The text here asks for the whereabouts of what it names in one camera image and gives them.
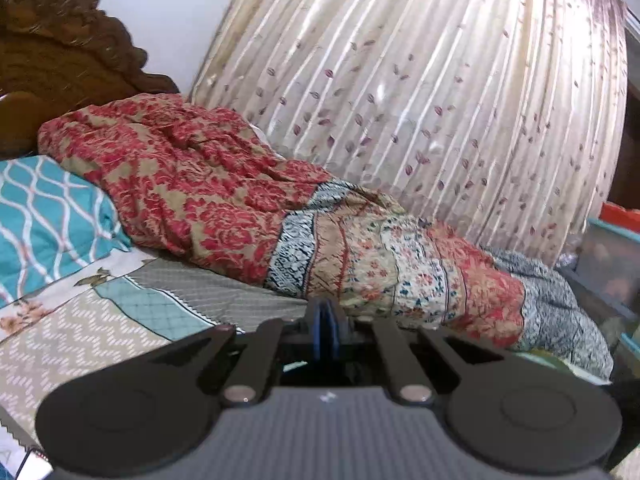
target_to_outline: pillow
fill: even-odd
[[[130,247],[101,189],[48,156],[0,161],[0,308]]]

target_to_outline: carved wooden headboard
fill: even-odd
[[[68,111],[178,91],[142,72],[146,52],[98,1],[0,0],[0,158],[34,151],[38,127]]]

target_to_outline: floral blanket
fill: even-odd
[[[353,315],[523,340],[523,283],[441,224],[278,158],[234,111],[140,94],[44,124],[40,153],[102,187],[135,243]]]

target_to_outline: striped curtain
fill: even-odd
[[[553,263],[614,173],[619,0],[234,0],[192,91],[287,157]]]

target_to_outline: curtain fold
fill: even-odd
[[[192,100],[471,242],[551,264],[613,177],[625,13],[619,0],[234,0]]]

